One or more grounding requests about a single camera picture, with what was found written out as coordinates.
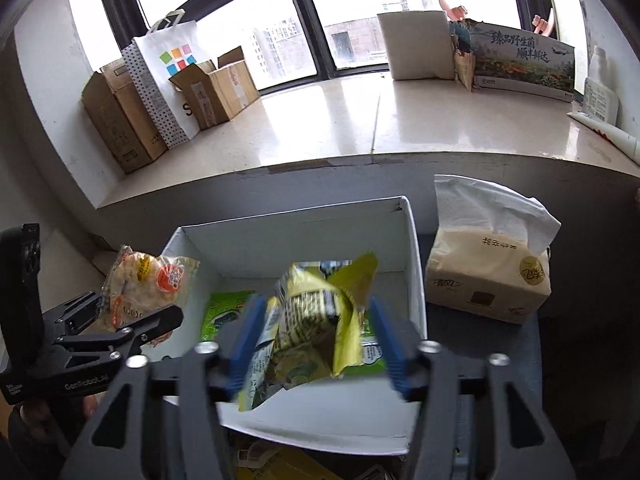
tube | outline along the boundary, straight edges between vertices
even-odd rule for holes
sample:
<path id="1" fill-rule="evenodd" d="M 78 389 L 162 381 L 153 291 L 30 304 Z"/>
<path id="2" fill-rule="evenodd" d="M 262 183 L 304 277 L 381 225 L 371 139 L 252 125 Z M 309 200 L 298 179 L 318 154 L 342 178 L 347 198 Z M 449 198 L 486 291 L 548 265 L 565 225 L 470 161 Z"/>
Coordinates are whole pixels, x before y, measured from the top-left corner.
<path id="1" fill-rule="evenodd" d="M 635 137 L 630 136 L 612 124 L 591 117 L 584 112 L 569 112 L 567 115 L 579 123 L 588 126 L 640 166 L 640 143 L 638 143 Z"/>

colorful square logo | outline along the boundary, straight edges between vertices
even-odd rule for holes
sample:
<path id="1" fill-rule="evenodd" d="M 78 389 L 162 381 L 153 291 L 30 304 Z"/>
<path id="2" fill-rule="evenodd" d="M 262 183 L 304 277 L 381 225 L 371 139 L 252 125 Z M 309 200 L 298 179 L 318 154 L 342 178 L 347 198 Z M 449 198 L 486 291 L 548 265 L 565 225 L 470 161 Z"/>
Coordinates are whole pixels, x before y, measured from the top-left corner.
<path id="1" fill-rule="evenodd" d="M 163 52 L 160 54 L 160 59 L 166 65 L 169 76 L 176 75 L 180 70 L 185 69 L 187 65 L 196 63 L 189 44 Z"/>

plastic bottle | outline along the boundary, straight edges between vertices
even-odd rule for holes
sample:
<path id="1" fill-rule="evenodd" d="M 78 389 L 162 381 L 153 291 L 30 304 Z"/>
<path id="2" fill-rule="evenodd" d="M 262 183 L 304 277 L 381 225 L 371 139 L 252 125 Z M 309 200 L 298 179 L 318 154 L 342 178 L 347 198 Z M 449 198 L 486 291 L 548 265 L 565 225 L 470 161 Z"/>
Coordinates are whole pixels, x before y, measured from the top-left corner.
<path id="1" fill-rule="evenodd" d="M 594 47 L 589 65 L 589 76 L 584 82 L 582 111 L 615 126 L 618 120 L 620 100 L 608 86 L 608 68 L 607 53 L 599 46 Z"/>

window sill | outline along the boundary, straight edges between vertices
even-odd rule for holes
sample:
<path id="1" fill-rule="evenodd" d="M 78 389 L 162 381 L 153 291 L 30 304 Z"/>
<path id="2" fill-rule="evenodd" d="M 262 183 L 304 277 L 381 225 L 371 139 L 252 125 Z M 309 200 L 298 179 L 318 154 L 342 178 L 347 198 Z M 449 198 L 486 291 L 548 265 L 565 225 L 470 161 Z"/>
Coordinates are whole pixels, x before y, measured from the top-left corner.
<path id="1" fill-rule="evenodd" d="M 640 176 L 616 147 L 567 117 L 575 106 L 501 90 L 468 92 L 451 81 L 394 82 L 388 74 L 322 81 L 262 97 L 128 175 L 100 207 L 230 173 L 404 162 L 425 153 L 537 156 Z"/>

orange label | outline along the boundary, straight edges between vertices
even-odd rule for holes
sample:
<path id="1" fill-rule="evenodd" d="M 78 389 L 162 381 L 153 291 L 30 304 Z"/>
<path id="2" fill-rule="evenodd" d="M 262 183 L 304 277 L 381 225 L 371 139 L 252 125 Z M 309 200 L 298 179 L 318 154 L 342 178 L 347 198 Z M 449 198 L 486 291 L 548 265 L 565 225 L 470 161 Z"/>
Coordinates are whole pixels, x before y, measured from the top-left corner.
<path id="1" fill-rule="evenodd" d="M 111 307 L 111 325 L 114 328 L 117 328 L 120 326 L 120 315 L 118 311 L 120 310 L 121 304 L 122 304 L 122 296 L 118 296 L 113 301 L 113 306 Z"/>
<path id="2" fill-rule="evenodd" d="M 158 270 L 158 288 L 163 292 L 177 292 L 184 271 L 177 265 L 169 264 Z"/>

